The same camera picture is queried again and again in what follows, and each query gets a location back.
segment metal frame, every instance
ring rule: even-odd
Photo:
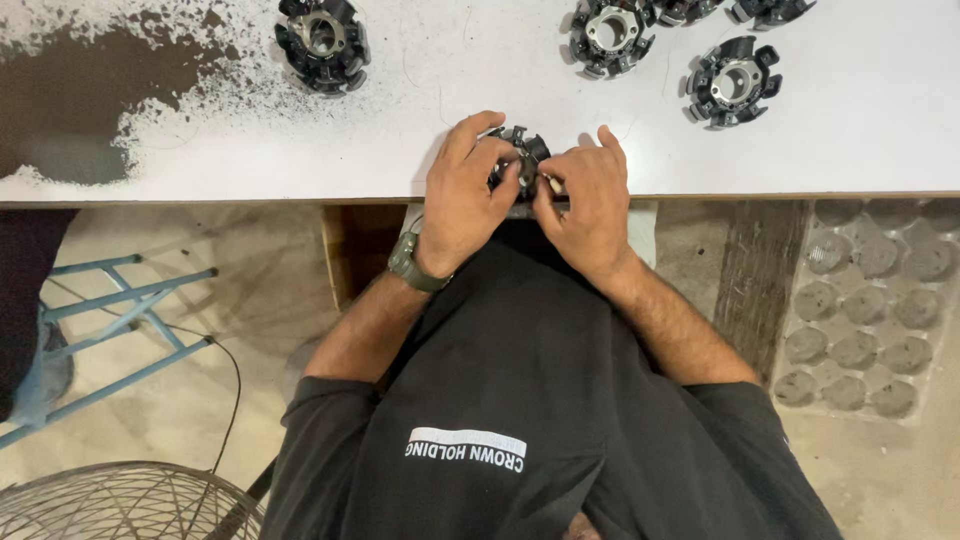
[[[134,323],[133,319],[137,317],[142,317],[148,323],[153,325],[156,331],[158,331],[170,343],[170,345],[174,347],[174,353],[133,374],[127,375],[121,380],[108,384],[107,386],[104,386],[95,392],[92,392],[68,405],[64,405],[57,410],[50,412],[47,414],[46,422],[42,425],[22,426],[7,433],[6,435],[0,436],[0,450],[10,446],[14,442],[26,437],[27,435],[42,430],[46,425],[56,422],[59,419],[76,412],[87,405],[96,403],[141,379],[149,377],[153,373],[156,373],[157,371],[176,363],[178,360],[182,360],[213,343],[212,338],[204,337],[193,345],[184,345],[183,342],[180,341],[180,339],[177,338],[170,330],[170,327],[164,324],[163,321],[156,316],[156,313],[153,311],[153,306],[167,295],[177,290],[177,287],[181,285],[216,277],[217,269],[210,268],[204,270],[203,272],[190,274],[189,276],[183,276],[181,278],[173,278],[172,280],[167,280],[165,282],[158,282],[140,287],[131,287],[130,284],[127,283],[127,281],[124,280],[114,268],[114,266],[119,266],[121,264],[138,264],[140,262],[143,262],[143,257],[141,255],[131,255],[129,257],[108,258],[105,260],[54,268],[53,271],[50,272],[51,278],[55,276],[64,276],[67,274],[87,272],[90,270],[102,270],[107,274],[107,277],[110,278],[110,280],[120,289],[120,292],[108,294],[107,296],[103,296],[101,298],[84,300],[69,306],[56,307],[53,309],[47,309],[41,304],[39,316],[40,325],[48,322],[58,321],[63,317],[68,317],[70,315],[76,315],[78,313],[100,309],[101,307],[106,307],[129,300],[133,300],[134,307],[130,311],[127,311],[120,316],[120,318],[111,323],[109,326],[104,328],[96,337],[85,339],[84,341],[68,345],[55,351],[44,352],[42,345],[37,346],[35,365],[39,365],[37,363],[42,362],[44,359],[72,355],[88,347],[92,347],[99,343],[103,343],[104,341],[113,339],[118,335],[123,335],[125,333],[134,331],[136,330],[136,324]]]

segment black t-shirt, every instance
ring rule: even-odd
[[[655,373],[616,310],[508,222],[425,310],[382,400],[306,378],[265,538],[840,538],[764,392]]]

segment green watch strap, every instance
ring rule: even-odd
[[[408,285],[415,289],[435,293],[444,288],[453,279],[453,276],[435,278],[420,270],[414,261],[414,249],[417,248],[418,238],[416,233],[401,234],[394,252],[390,255],[388,267],[391,272],[403,278]]]

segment gray pulp tray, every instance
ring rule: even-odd
[[[918,421],[960,287],[960,200],[819,201],[777,350],[777,407]]]

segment white table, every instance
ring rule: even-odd
[[[150,101],[144,113],[124,115],[132,134],[115,141],[135,162],[129,180],[57,184],[21,167],[0,181],[0,201],[419,197],[449,126],[482,109],[504,110],[509,126],[541,134],[554,153],[609,124],[638,196],[960,195],[957,0],[821,0],[800,20],[756,33],[757,47],[780,53],[773,71],[784,77],[782,91],[765,100],[765,116],[721,132],[691,123],[681,86],[698,55],[752,33],[723,12],[688,28],[646,30],[656,42],[633,72],[593,81],[561,52],[574,0],[361,0],[370,77],[344,98],[324,99],[292,80],[273,40],[282,21],[275,3],[213,8],[226,22],[217,38],[252,53],[228,69],[255,91],[212,78],[200,84],[206,96],[196,88],[181,96],[180,111]],[[96,28],[161,4],[176,12],[180,2],[30,4],[79,9],[75,18]],[[190,9],[208,4],[194,0]],[[36,31],[19,2],[5,0],[2,10],[0,41]],[[187,21],[185,31],[202,36],[199,24]]]

